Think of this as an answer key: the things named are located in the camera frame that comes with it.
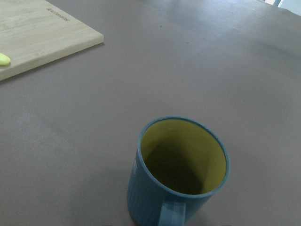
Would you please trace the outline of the dark blue mug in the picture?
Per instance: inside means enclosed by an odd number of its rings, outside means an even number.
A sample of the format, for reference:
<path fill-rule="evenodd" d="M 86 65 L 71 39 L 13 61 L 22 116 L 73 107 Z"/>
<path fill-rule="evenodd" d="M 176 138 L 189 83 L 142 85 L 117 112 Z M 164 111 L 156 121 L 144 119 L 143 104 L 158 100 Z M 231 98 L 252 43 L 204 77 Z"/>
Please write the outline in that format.
<path fill-rule="evenodd" d="M 127 190 L 129 214 L 140 226 L 183 226 L 225 184 L 229 155 L 197 121 L 167 116 L 139 135 Z"/>

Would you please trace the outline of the bamboo cutting board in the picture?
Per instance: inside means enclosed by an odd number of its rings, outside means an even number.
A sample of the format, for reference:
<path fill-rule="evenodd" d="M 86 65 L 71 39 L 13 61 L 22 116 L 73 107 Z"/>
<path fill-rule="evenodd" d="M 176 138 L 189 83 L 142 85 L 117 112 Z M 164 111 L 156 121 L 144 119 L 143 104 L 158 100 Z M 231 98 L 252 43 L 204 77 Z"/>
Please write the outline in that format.
<path fill-rule="evenodd" d="M 104 42 L 103 34 L 45 0 L 0 2 L 0 51 L 5 80 Z"/>

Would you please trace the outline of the yellow toy knife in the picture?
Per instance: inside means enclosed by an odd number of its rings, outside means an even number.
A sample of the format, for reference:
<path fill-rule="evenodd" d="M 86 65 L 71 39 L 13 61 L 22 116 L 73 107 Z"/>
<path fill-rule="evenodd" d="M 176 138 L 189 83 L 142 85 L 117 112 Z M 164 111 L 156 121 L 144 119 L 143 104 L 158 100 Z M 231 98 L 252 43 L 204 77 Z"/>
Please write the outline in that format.
<path fill-rule="evenodd" d="M 3 54 L 3 53 L 0 53 L 0 66 L 7 66 L 10 64 L 10 58 Z"/>

